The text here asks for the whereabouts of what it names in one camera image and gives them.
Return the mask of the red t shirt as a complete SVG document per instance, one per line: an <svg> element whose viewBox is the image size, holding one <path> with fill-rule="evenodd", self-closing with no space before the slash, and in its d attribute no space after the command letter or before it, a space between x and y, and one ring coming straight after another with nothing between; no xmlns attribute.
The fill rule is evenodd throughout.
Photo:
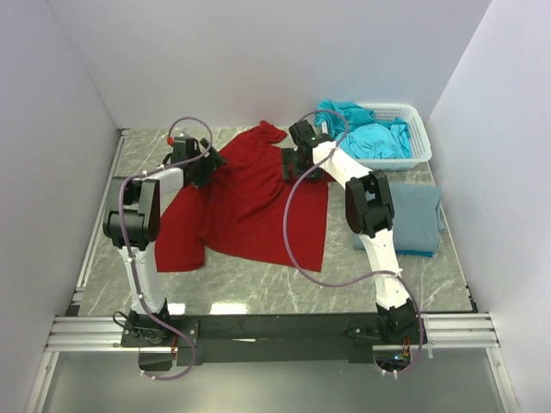
<svg viewBox="0 0 551 413"><path fill-rule="evenodd" d="M160 272L202 267L206 250L254 261L292 265L285 249L282 219L293 186L282 177L278 143L287 134L266 121L235 136L221 150L227 165L209 184L181 189L165 209L155 243ZM303 182L288 216L291 249L300 266L322 267L328 185Z"/></svg>

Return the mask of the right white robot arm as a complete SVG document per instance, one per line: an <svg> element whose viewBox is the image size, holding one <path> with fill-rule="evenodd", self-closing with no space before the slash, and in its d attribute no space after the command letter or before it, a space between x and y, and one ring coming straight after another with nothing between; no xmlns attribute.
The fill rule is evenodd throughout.
<svg viewBox="0 0 551 413"><path fill-rule="evenodd" d="M321 287L347 287L367 278L375 280L378 333L389 343L402 342L414 331L419 342L424 340L424 322L420 305L402 277L402 268L393 242L393 199L385 175L360 164L339 148L326 133L317 134L307 120L299 120L289 128L295 148L282 151L283 177L294 174L298 179L287 198L282 219L285 249L295 268ZM288 216L295 193L303 181L326 173L345 194L345 218L368 256L371 271L353 280L329 283L313 278L300 266L291 249Z"/></svg>

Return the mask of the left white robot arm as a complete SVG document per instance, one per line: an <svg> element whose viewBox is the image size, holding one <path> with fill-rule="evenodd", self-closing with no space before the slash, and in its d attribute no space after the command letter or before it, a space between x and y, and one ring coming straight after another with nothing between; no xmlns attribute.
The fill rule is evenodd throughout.
<svg viewBox="0 0 551 413"><path fill-rule="evenodd" d="M211 139L183 135L169 139L169 146L172 152L156 169L112 179L102 218L103 233L123 259L131 287L132 304L123 336L153 346L175 335L155 258L161 199L189 185L206 185L226 165Z"/></svg>

